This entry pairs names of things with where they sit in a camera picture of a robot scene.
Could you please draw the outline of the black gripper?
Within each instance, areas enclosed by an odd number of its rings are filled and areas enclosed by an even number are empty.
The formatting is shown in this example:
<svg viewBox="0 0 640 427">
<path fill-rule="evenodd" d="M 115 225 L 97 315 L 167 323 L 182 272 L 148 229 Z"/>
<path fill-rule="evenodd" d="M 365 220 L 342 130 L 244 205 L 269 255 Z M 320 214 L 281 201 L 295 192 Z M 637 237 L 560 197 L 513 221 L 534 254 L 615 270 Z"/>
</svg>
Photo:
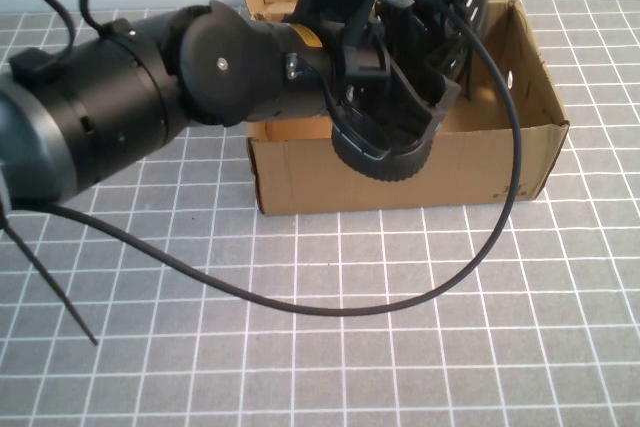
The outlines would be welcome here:
<svg viewBox="0 0 640 427">
<path fill-rule="evenodd" d="M 277 98 L 278 120 L 346 118 L 353 109 L 368 116 L 378 113 L 380 83 L 347 85 L 341 83 L 340 76 L 389 79 L 391 59 L 382 40 L 364 39 L 341 48 L 341 29 L 336 23 L 313 27 L 281 23 L 277 27 L 285 55 L 285 83 Z"/>
</svg>

